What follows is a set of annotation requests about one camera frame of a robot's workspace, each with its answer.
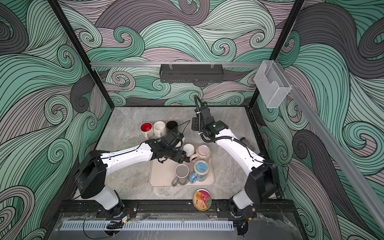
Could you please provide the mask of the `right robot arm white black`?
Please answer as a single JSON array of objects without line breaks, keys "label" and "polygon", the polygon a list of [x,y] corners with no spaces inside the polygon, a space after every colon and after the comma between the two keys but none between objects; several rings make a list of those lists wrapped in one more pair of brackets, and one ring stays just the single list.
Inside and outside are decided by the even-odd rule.
[{"label": "right robot arm white black", "polygon": [[259,205],[273,195],[279,186],[277,164],[253,152],[239,140],[222,121],[215,121],[206,103],[195,101],[192,130],[197,131],[205,143],[223,148],[240,165],[247,175],[244,188],[232,197],[236,210]]}]

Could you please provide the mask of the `grey mug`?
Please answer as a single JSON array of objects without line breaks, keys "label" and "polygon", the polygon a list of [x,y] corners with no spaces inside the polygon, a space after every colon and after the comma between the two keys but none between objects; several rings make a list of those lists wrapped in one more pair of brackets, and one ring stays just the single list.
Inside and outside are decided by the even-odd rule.
[{"label": "grey mug", "polygon": [[180,164],[175,168],[176,177],[172,180],[172,187],[177,185],[184,186],[189,182],[189,167],[185,164]]}]

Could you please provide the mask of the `white ribbed mug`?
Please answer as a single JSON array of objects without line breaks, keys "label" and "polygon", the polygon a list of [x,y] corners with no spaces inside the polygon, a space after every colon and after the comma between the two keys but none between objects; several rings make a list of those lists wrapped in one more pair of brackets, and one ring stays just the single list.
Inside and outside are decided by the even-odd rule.
[{"label": "white ribbed mug", "polygon": [[166,124],[163,121],[157,121],[153,127],[156,138],[164,137],[167,134]]}]

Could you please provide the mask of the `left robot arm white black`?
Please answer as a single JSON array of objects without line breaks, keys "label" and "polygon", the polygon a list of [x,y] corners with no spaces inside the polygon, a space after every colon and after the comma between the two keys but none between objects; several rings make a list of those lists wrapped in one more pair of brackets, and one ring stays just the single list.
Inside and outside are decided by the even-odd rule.
[{"label": "left robot arm white black", "polygon": [[125,207],[116,191],[105,183],[106,176],[141,162],[172,160],[187,162],[187,154],[181,149],[184,135],[171,131],[164,137],[149,139],[138,146],[117,151],[91,151],[75,171],[75,184],[80,196],[94,200],[107,212],[109,217],[118,217]]}]

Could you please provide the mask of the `black mug white base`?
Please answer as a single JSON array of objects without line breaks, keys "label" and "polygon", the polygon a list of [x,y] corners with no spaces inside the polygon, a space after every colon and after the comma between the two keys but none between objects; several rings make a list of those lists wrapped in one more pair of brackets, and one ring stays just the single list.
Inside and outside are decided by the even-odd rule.
[{"label": "black mug white base", "polygon": [[192,144],[185,144],[183,146],[183,151],[186,152],[185,162],[190,162],[190,157],[195,153],[195,146]]}]

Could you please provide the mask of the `cream mug red inside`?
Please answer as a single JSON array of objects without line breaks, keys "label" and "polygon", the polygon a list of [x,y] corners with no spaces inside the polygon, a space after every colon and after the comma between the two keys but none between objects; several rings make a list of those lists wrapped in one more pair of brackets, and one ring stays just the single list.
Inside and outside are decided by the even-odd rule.
[{"label": "cream mug red inside", "polygon": [[142,125],[140,126],[140,130],[145,140],[149,140],[154,136],[154,128],[152,123],[142,123]]}]

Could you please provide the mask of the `blue mug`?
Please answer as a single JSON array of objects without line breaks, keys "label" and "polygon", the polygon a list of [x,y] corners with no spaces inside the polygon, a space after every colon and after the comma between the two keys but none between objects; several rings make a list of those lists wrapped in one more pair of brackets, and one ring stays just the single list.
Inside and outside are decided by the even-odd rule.
[{"label": "blue mug", "polygon": [[205,181],[208,177],[208,173],[209,173],[209,166],[205,161],[199,160],[195,162],[194,172],[190,177],[190,183],[194,184],[195,182]]}]

